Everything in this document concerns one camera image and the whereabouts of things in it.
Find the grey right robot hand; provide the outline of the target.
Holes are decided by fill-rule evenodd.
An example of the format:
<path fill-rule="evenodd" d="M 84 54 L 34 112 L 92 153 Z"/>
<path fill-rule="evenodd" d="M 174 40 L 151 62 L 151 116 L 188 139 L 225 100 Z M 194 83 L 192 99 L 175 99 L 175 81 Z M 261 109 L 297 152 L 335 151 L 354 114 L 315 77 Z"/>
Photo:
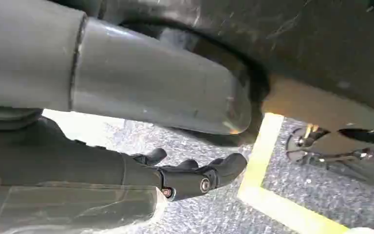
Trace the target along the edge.
<path fill-rule="evenodd" d="M 0 0 L 0 184 L 152 186 L 171 199 L 234 181 L 234 153 L 205 166 L 159 166 L 162 149 L 127 155 L 68 139 L 44 109 L 217 135 L 250 124 L 250 101 L 224 66 L 48 0 Z"/>

